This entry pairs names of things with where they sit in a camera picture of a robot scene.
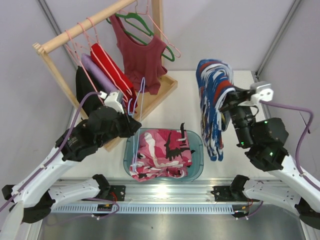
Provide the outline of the blue patterned trousers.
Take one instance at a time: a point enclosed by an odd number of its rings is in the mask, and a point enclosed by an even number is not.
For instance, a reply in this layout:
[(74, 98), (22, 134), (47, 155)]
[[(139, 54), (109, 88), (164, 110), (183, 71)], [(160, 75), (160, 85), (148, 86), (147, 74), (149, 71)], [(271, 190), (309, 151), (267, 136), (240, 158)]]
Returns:
[(234, 72), (229, 64), (219, 59), (199, 61), (196, 81), (200, 99), (200, 129), (203, 144), (211, 161), (222, 161), (224, 144), (222, 132), (226, 130), (230, 115), (224, 116), (220, 108), (226, 96), (235, 91)]

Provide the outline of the light blue wire hanger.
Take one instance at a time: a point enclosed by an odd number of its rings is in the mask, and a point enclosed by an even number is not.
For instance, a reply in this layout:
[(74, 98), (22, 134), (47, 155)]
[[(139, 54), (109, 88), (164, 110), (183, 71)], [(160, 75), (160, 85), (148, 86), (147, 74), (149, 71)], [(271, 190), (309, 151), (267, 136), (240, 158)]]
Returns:
[[(146, 79), (145, 77), (142, 77), (141, 83), (140, 83), (140, 89), (136, 94), (136, 100), (133, 105), (132, 111), (130, 110), (129, 106), (127, 108), (127, 113), (132, 118), (134, 117), (134, 114), (138, 114), (138, 121), (142, 121), (142, 111), (143, 111), (143, 103), (144, 103), (144, 93), (145, 93), (145, 85), (146, 85)], [(132, 172), (137, 173), (137, 158), (138, 158), (138, 147), (139, 147), (139, 137), (138, 134), (140, 133), (140, 127), (137, 130), (136, 135), (133, 136), (133, 144), (132, 144)]]

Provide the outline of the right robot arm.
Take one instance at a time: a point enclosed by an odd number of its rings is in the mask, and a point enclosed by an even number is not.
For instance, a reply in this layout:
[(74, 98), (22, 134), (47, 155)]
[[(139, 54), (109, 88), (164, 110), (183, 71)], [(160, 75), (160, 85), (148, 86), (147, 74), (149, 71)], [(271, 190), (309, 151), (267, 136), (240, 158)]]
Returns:
[(235, 88), (226, 95), (221, 112), (229, 112), (238, 138), (238, 147), (259, 170), (286, 183), (290, 189), (268, 186), (258, 180), (237, 175), (229, 189), (238, 201), (260, 200), (286, 209), (306, 225), (320, 228), (320, 182), (303, 169), (284, 144), (289, 136), (280, 118), (256, 121), (251, 107), (273, 98), (269, 85), (251, 89)]

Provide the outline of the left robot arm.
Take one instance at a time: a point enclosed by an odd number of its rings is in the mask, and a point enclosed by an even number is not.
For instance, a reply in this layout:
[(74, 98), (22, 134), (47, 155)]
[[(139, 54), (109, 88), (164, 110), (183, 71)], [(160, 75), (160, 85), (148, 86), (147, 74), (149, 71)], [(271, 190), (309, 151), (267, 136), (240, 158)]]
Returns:
[(107, 199), (111, 186), (102, 174), (95, 174), (80, 184), (53, 188), (52, 185), (69, 169), (93, 155), (115, 138), (133, 136), (142, 124), (126, 113), (100, 107), (56, 141), (47, 158), (25, 180), (5, 185), (3, 197), (14, 205), (9, 209), (22, 214), (18, 223), (33, 224), (52, 210), (78, 200)]

